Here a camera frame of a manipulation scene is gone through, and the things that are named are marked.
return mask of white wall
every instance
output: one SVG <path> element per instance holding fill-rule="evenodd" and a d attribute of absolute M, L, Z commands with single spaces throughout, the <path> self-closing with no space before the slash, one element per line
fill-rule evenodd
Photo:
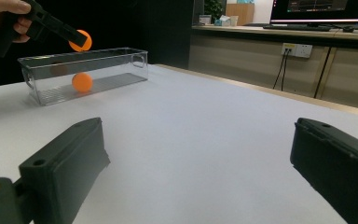
<path fill-rule="evenodd" d="M 227 0 L 228 4 L 235 4 L 237 0 Z M 273 0 L 255 0 L 254 22 L 269 23 Z"/>

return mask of transparent box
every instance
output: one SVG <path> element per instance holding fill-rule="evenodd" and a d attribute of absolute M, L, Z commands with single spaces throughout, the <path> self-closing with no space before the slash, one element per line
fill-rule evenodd
<path fill-rule="evenodd" d="M 30 95 L 40 105 L 87 96 L 148 79 L 147 51 L 102 49 L 19 58 Z M 72 79 L 78 73 L 91 77 L 89 91 L 77 91 Z"/>

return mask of human hand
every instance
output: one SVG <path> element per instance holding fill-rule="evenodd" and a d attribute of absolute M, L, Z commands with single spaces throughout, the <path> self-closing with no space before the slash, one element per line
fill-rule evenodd
<path fill-rule="evenodd" d="M 0 0 L 0 25 L 3 19 L 3 12 L 8 11 L 15 14 L 27 14 L 31 11 L 31 6 L 21 0 Z M 28 28 L 31 25 L 31 21 L 20 16 L 17 22 L 13 25 L 13 29 L 19 33 L 19 37 L 13 42 L 24 43 L 29 40 L 29 36 L 26 35 Z"/>

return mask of orange ball held by gripper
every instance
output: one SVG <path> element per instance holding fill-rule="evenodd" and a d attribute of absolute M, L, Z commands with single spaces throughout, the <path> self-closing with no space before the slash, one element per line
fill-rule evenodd
<path fill-rule="evenodd" d="M 72 78 L 72 86 L 80 92 L 87 92 L 92 87 L 92 77 L 87 73 L 77 73 Z"/>
<path fill-rule="evenodd" d="M 77 52 L 89 50 L 92 45 L 91 36 L 84 30 L 78 30 L 78 32 L 87 37 L 87 40 L 84 43 L 84 45 L 82 47 L 80 47 L 80 46 L 76 45 L 75 43 L 72 43 L 71 41 L 69 41 L 69 45 L 71 46 L 72 49 L 74 49 Z"/>

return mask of white table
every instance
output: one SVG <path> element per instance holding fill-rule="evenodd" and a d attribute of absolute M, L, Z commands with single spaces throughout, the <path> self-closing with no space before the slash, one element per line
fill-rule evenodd
<path fill-rule="evenodd" d="M 72 124 L 103 121 L 112 163 L 75 224 L 345 223 L 289 156 L 298 118 L 358 138 L 358 109 L 157 65 L 146 82 L 55 105 L 26 89 L 0 87 L 0 176 L 17 180 L 18 165 Z"/>

